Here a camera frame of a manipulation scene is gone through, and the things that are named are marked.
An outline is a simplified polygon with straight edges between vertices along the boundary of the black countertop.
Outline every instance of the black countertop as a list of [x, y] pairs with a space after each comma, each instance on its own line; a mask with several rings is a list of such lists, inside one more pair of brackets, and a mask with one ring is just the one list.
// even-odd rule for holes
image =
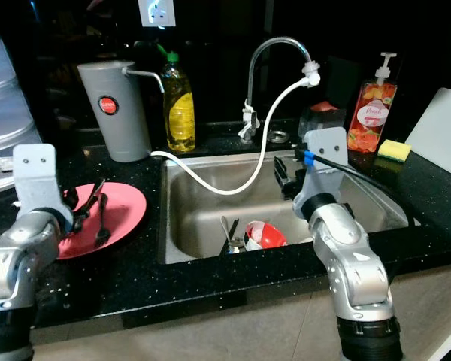
[[[257, 151], [237, 136], [207, 137], [192, 156]], [[282, 146], [272, 146], [272, 150]], [[411, 153], [405, 164], [350, 153], [350, 162], [393, 188], [421, 226], [370, 234], [371, 248], [389, 272], [406, 273], [451, 264], [451, 174]], [[296, 244], [172, 265], [157, 260], [162, 159], [110, 160], [105, 146], [82, 147], [57, 165], [63, 189], [97, 177], [137, 187], [147, 211], [137, 228], [110, 247], [56, 261], [38, 285], [37, 327], [121, 314], [125, 327], [229, 308], [327, 287], [312, 244]], [[13, 192], [0, 196], [0, 233], [14, 221]]]

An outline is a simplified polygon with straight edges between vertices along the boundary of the red logo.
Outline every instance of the red logo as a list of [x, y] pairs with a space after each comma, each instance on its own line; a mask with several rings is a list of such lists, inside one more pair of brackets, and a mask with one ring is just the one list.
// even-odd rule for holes
[[119, 110], [119, 104], [111, 96], [102, 96], [98, 100], [98, 106], [107, 115], [114, 115]]

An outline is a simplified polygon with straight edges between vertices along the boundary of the silver robotic arm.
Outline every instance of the silver robotic arm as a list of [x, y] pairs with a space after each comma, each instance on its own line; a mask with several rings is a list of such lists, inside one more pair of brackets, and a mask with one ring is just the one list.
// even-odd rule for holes
[[[305, 135], [311, 153], [341, 165], [347, 164], [345, 140], [342, 128]], [[370, 249], [364, 228], [336, 202], [343, 173], [311, 159], [306, 163], [304, 185], [293, 208], [308, 221], [314, 250], [328, 272], [342, 357], [399, 361], [403, 359], [400, 329], [386, 270]]]
[[32, 359], [29, 333], [37, 276], [56, 259], [73, 222], [56, 181], [53, 146], [16, 146], [14, 181], [20, 212], [0, 236], [0, 361]]

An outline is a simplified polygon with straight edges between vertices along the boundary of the kitchen sink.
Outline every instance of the kitchen sink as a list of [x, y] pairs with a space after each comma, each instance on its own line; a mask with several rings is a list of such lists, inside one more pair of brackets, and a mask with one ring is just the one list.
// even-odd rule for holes
[[[294, 162], [291, 150], [266, 153], [262, 170], [254, 183], [242, 193], [221, 196], [205, 189], [172, 161], [162, 168], [162, 214], [159, 234], [159, 261], [177, 263], [218, 256], [226, 241], [220, 224], [225, 216], [232, 225], [239, 219], [235, 236], [244, 235], [253, 220], [277, 227], [288, 244], [311, 241], [307, 221], [292, 211], [292, 200], [285, 201], [274, 177], [274, 157], [281, 158], [289, 176], [303, 167]], [[206, 156], [183, 161], [213, 186], [231, 190], [253, 173], [258, 153]], [[341, 202], [349, 203], [355, 218], [366, 232], [379, 232], [407, 226], [404, 212], [384, 193], [345, 174]]]

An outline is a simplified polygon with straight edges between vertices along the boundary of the chrome faucet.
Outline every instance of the chrome faucet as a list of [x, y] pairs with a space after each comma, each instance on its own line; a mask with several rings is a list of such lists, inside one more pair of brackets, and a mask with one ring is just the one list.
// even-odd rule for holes
[[257, 114], [256, 111], [254, 111], [254, 108], [252, 106], [252, 100], [253, 100], [253, 78], [254, 78], [254, 67], [256, 65], [256, 60], [259, 58], [259, 55], [261, 55], [262, 51], [266, 49], [267, 47], [270, 47], [272, 44], [290, 44], [293, 47], [297, 47], [299, 51], [304, 55], [304, 58], [306, 59], [306, 66], [303, 69], [303, 72], [307, 75], [307, 73], [312, 71], [317, 71], [319, 66], [310, 59], [309, 52], [306, 50], [306, 47], [299, 41], [295, 40], [294, 38], [289, 38], [286, 36], [280, 36], [278, 38], [272, 38], [267, 41], [264, 41], [262, 44], [259, 45], [259, 47], [254, 51], [254, 54], [250, 60], [249, 64], [249, 82], [247, 84], [247, 98], [244, 102], [244, 109], [243, 112], [243, 122], [244, 127], [239, 132], [239, 136], [241, 137], [242, 142], [244, 143], [252, 143], [252, 137], [256, 134], [256, 129], [259, 127], [260, 123], [257, 120]]

